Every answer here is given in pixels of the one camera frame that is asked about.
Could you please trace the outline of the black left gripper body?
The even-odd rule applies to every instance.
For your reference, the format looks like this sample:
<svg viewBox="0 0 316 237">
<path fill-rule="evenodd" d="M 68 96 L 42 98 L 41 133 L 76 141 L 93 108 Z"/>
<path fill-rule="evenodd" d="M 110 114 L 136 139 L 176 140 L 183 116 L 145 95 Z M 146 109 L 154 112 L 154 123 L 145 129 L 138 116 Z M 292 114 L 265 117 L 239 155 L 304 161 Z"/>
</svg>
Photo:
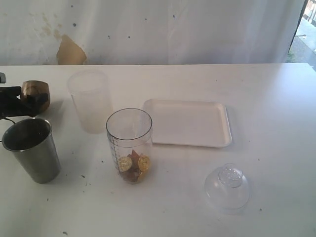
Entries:
<svg viewBox="0 0 316 237">
<path fill-rule="evenodd" d="M 24 107 L 17 97 L 10 97 L 7 95 L 0 96 L 0 117 L 19 117 L 24 116 Z"/>
</svg>

